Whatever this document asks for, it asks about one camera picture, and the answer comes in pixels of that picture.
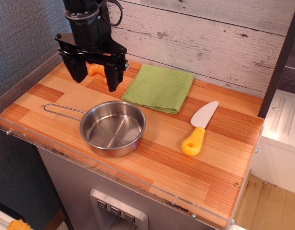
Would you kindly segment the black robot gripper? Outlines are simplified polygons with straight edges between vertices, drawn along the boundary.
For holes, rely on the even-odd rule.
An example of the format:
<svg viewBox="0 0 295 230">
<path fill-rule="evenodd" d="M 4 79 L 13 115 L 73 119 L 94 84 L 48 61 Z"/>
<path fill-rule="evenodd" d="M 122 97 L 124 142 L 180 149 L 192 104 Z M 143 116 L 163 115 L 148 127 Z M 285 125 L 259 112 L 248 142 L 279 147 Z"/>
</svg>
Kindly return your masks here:
<svg viewBox="0 0 295 230">
<path fill-rule="evenodd" d="M 60 55 L 74 81 L 81 83 L 88 75 L 86 61 L 105 65 L 104 71 L 110 92 L 116 91 L 129 67 L 126 48 L 111 38 L 111 28 L 123 17 L 121 4 L 116 0 L 65 0 L 64 15 L 72 33 L 56 34 Z M 107 3 L 120 10 L 118 22 L 110 21 Z"/>
</svg>

